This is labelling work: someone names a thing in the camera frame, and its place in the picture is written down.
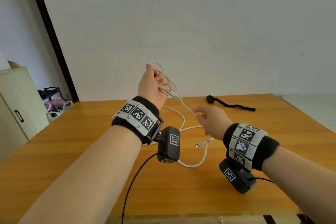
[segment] white wall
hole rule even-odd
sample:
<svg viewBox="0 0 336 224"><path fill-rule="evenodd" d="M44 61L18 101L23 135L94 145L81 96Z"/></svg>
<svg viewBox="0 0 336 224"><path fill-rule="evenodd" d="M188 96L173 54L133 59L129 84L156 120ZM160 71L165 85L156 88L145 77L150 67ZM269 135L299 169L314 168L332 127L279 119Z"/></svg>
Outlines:
<svg viewBox="0 0 336 224"><path fill-rule="evenodd" d="M45 0L79 99L128 99L145 63L181 96L336 94L336 0Z"/></svg>
<svg viewBox="0 0 336 224"><path fill-rule="evenodd" d="M37 89L60 87L71 99L35 0L0 0L0 52L27 66Z"/></svg>

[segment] cabinet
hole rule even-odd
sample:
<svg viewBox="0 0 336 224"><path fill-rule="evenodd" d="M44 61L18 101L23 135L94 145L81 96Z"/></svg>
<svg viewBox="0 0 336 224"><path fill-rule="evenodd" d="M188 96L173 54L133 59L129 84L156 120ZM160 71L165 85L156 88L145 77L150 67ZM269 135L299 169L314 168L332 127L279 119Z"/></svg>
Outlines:
<svg viewBox="0 0 336 224"><path fill-rule="evenodd" d="M48 124L47 110L25 67L0 71L0 159Z"/></svg>

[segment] wooden table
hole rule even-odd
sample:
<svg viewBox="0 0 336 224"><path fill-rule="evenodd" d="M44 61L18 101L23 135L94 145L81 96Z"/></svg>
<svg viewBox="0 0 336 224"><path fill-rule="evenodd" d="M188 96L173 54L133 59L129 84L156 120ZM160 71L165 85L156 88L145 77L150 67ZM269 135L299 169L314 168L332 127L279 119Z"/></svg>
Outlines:
<svg viewBox="0 0 336 224"><path fill-rule="evenodd" d="M263 128L280 144L332 171L336 171L336 135L272 94L222 96L230 104L255 107L256 112L224 108L234 122ZM205 97L185 98L189 107L205 104ZM0 223L16 223L48 186L65 171L111 125L111 116L125 101L78 102L33 139L0 164ZM182 112L185 127L198 125L179 101L166 105ZM179 128L180 115L163 108L165 126ZM198 163L207 139L201 128L181 133L180 159ZM157 145L142 146L126 186L111 217L120 216L126 190L140 165L157 151ZM246 194L236 192L219 170L225 158L223 143L213 140L208 156L197 168L178 162L150 160L135 180L126 205L126 215L135 218L197 215L299 213L299 208L274 184L258 181ZM253 170L255 176L265 177Z"/></svg>

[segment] dark door frame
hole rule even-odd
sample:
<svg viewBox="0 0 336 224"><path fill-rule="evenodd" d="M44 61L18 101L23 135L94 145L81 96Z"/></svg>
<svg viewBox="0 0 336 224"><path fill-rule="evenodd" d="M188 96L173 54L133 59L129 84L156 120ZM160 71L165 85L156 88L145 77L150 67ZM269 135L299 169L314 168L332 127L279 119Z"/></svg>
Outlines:
<svg viewBox="0 0 336 224"><path fill-rule="evenodd" d="M69 88L71 97L72 97L73 101L78 102L79 101L78 95L77 95L74 83L72 81L67 63L65 62L65 58L64 58L60 43L58 42L53 24L51 22L51 19L50 19L48 10L47 10L47 7L44 3L44 0L35 0L35 1L36 1L36 4L37 4L38 8L39 8L42 20L44 22L44 26L45 26L45 28L48 32L51 44L54 48L54 51L55 51L55 54L56 54L56 57L57 57L57 61L59 63L59 66L61 67L64 79L65 79L65 82L66 82L66 84Z"/></svg>

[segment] white cable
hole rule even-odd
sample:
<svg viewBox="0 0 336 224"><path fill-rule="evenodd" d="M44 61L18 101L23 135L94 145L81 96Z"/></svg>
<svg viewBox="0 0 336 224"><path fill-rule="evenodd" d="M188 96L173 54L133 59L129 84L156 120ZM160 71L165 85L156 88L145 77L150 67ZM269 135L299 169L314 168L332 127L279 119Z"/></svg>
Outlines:
<svg viewBox="0 0 336 224"><path fill-rule="evenodd" d="M185 105L185 103L182 101L182 99L181 99L180 96L179 96L179 91L178 91L176 85L175 85L175 84L169 79L169 77L163 72L163 68L162 68L161 64L160 64L159 62L155 61L155 60L152 60L151 62L149 62L149 64L150 64L155 70L157 70L159 73L162 73L163 76L166 78L167 82L169 82L169 83L172 85L171 89L169 89L169 88L167 88L167 87L165 87L165 86L159 86L159 89L160 89L164 94L166 94L167 96L171 96L171 97L173 97L174 99L180 99L182 105L183 105L187 110L189 110L190 112L192 112L193 114L195 114L195 112L193 112L189 107L187 107L187 106ZM191 128L201 128L201 127L202 127L202 126L193 126L193 127L189 127L189 128L183 128L184 123L185 123L185 121L186 121L184 115L183 115L182 113L180 113L179 111L175 110L174 108L171 108L171 107L168 107L168 106L165 106L165 105L164 105L164 107L166 107L166 108L168 108L168 109L170 109L170 110L173 110L173 111L177 112L179 115L182 116L182 118L183 118L183 123L182 123L182 126L181 126L180 129L179 129L180 132L182 132L182 131L184 131L184 130L187 130L187 129L191 129ZM195 165L187 165L187 164L184 164L184 163L183 163L182 161L180 161L180 160L178 160L178 162L179 162L181 165L185 166L185 167L198 167L199 165L201 165L201 164L204 162L204 160L205 160L205 158L206 158L206 156L207 156L209 143L210 143L210 141L213 140L213 139L214 139L213 137L209 136L209 139L208 139L208 140L203 141L203 142L200 142L200 143L198 143L198 144L195 145L196 148L199 148L199 147L201 147L202 145L204 145L204 144L206 143L205 151L204 151L204 156L203 156L202 160L201 160L198 164L195 164Z"/></svg>

